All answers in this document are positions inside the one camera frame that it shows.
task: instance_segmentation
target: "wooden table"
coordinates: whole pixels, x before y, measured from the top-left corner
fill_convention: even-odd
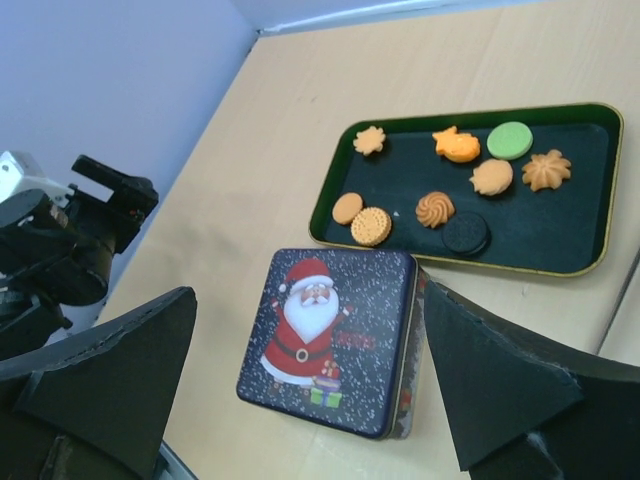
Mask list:
[[[619,108],[622,164],[598,268],[556,279],[426,265],[499,315],[595,348],[640,239],[639,14],[636,0],[564,0],[258,41],[102,316],[195,288],[197,326],[166,440],[200,478],[467,476],[428,351],[405,441],[367,441],[235,395],[271,256],[314,246],[312,207],[356,121],[588,101]]]

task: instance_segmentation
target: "green cookie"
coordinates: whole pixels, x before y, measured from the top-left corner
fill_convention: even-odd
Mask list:
[[[521,122],[498,125],[487,138],[489,153],[501,160],[515,160],[527,153],[531,145],[533,133]]]

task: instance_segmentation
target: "santa claus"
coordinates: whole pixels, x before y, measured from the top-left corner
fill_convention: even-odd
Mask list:
[[[329,269],[317,258],[295,264],[280,285],[281,293],[287,285],[284,308],[275,299],[271,302],[278,326],[260,359],[262,365],[277,383],[311,387],[318,376],[337,379],[339,370],[331,349],[333,328],[353,308],[340,311]]]

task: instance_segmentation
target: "green gift box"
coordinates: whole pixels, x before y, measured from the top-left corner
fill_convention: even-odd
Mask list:
[[[311,403],[315,403],[316,405],[338,408],[341,399],[342,393],[340,392],[325,392],[319,388],[311,388]]]

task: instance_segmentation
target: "white wall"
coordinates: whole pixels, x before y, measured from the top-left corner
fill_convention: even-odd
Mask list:
[[[229,0],[2,1],[0,25],[0,150],[97,193],[70,171],[84,153],[161,199],[256,39]],[[98,312],[66,309],[78,328]]]
[[[538,0],[233,0],[264,34],[292,33]]]

